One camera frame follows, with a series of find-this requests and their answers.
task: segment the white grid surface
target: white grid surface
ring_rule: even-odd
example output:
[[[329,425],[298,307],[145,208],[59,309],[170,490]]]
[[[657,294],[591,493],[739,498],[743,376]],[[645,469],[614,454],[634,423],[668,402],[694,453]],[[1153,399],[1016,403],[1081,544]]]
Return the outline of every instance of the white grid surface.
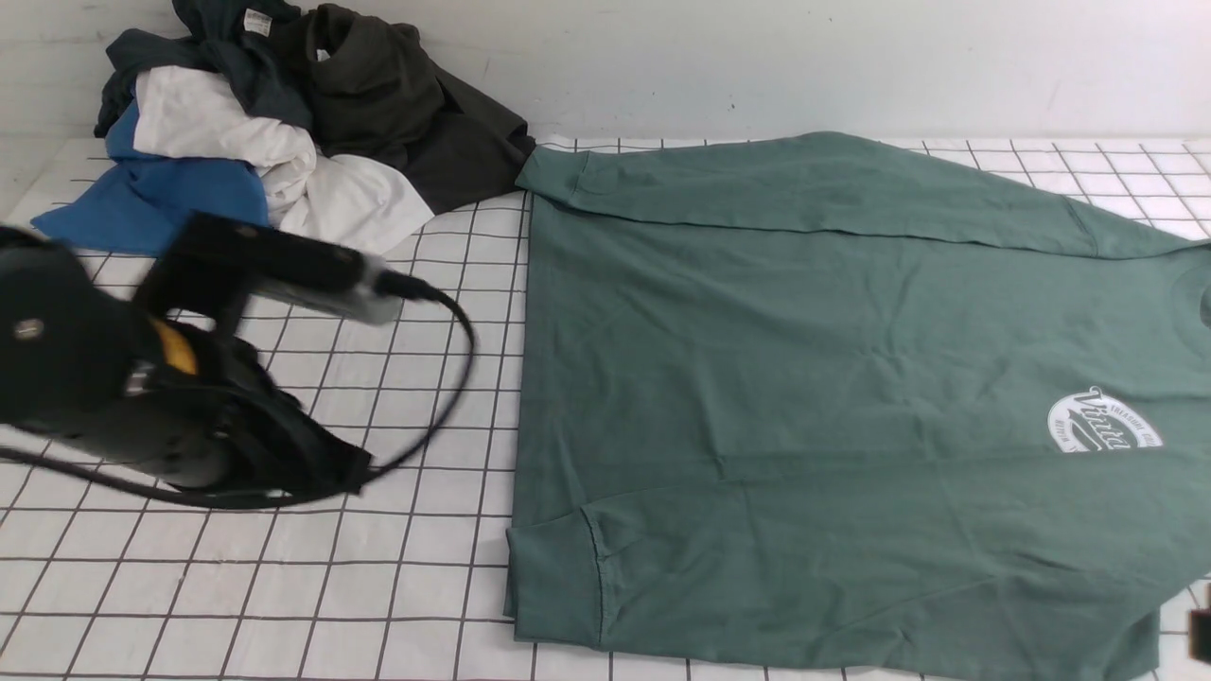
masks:
[[[1188,239],[1211,235],[1211,142],[888,142]],[[626,153],[713,141],[547,143]],[[28,223],[75,200],[109,166],[98,141],[69,141],[8,221]],[[0,463],[0,681],[920,680],[512,641],[500,613],[528,221],[528,201],[511,194],[440,216],[389,254],[397,269],[457,293],[476,321],[483,356],[450,428],[361,498],[277,513],[193,511]],[[84,261],[115,296],[128,296],[150,265],[105,253],[84,253]],[[312,417],[378,457],[421,433],[449,397],[466,351],[443,310],[411,304],[397,324],[367,327],[258,301],[241,334]],[[0,437],[90,462],[18,433]],[[1163,664],[1146,681],[1211,681],[1211,666],[1186,659],[1186,612],[1207,605],[1206,586],[1195,584],[1164,607]]]

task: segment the black cable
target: black cable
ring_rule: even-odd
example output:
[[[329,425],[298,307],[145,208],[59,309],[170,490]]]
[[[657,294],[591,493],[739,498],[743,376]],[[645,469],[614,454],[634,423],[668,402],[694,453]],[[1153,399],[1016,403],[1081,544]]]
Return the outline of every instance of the black cable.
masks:
[[[213,510],[268,510],[268,509],[282,509],[289,507],[297,507],[302,504],[310,504],[329,497],[346,493],[348,487],[352,486],[355,488],[361,488],[365,485],[369,485],[384,475],[398,469],[401,465],[407,463],[408,459],[414,457],[418,452],[429,446],[437,431],[446,427],[450,417],[454,413],[454,408],[461,401],[466,388],[471,382],[471,371],[475,368],[475,359],[477,350],[477,342],[475,337],[475,328],[471,326],[471,319],[467,317],[466,311],[463,307],[458,304],[458,301],[450,298],[446,292],[435,288],[421,279],[414,276],[408,276],[404,274],[386,271],[379,277],[374,287],[375,293],[380,296],[395,296],[404,301],[427,301],[432,303],[441,304],[448,309],[454,319],[463,327],[463,332],[467,338],[467,357],[466,364],[463,366],[463,376],[459,377],[458,385],[454,389],[454,396],[450,397],[446,406],[442,407],[437,418],[429,425],[425,434],[412,443],[408,448],[400,452],[395,458],[386,462],[379,468],[369,469],[361,480],[354,481],[352,485],[342,485],[339,488],[333,488],[329,491],[315,492],[310,494],[298,494],[289,497],[268,497],[265,494],[254,493],[212,493],[203,494],[197,492],[180,492],[173,490],[160,490],[159,487],[153,487],[150,485],[143,485],[140,482],[132,482],[130,480],[124,480],[113,475],[107,475],[96,470],[88,470],[79,464],[70,462],[64,462],[61,459],[48,458],[40,454],[33,454],[29,452],[23,452],[21,450],[13,450],[11,447],[0,446],[0,459],[8,459],[11,462],[25,464],[33,468],[40,468],[45,470],[51,470],[75,477],[76,480],[84,480],[85,482],[93,482],[101,485],[102,487],[108,487],[117,492],[126,492],[128,494],[134,494],[137,497],[143,497],[144,499],[150,499],[155,502],[167,502],[172,504],[194,507],[201,509],[213,509]],[[149,390],[140,396],[155,396],[162,395],[165,393],[172,391],[199,391],[210,394],[223,394],[230,397],[240,400],[245,405],[259,410],[264,416],[268,416],[271,420],[280,424],[283,430],[289,435],[295,447],[305,451],[305,446],[302,445],[299,434],[294,433],[291,428],[286,427],[291,419],[282,417],[282,408],[260,395],[247,393],[243,390],[236,390],[234,388],[225,388],[219,385],[202,385],[202,387],[173,387],[162,390]]]

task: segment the white wall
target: white wall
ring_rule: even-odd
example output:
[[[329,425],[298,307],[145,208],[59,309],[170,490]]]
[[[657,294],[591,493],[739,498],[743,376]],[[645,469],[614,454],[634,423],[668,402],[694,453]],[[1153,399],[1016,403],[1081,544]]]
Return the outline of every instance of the white wall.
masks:
[[[544,131],[1211,135],[1207,0],[342,4]],[[180,34],[170,0],[0,0],[0,133],[88,135],[127,27]]]

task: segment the dark green shirt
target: dark green shirt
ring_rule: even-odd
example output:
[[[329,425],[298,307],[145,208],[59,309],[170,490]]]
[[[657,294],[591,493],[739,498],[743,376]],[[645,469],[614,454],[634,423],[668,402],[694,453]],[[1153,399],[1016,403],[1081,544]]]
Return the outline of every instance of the dark green shirt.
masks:
[[[842,135],[538,151],[517,636],[1126,681],[1211,570],[1211,248]]]

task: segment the clothing tag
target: clothing tag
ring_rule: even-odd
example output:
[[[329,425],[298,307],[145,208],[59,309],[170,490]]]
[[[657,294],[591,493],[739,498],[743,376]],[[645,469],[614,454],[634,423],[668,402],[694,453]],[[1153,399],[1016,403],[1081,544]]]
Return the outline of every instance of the clothing tag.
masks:
[[[274,25],[274,19],[269,18],[268,15],[262,15],[257,10],[245,10],[243,12],[243,30],[248,33],[259,33],[265,38],[269,38],[269,29]]]

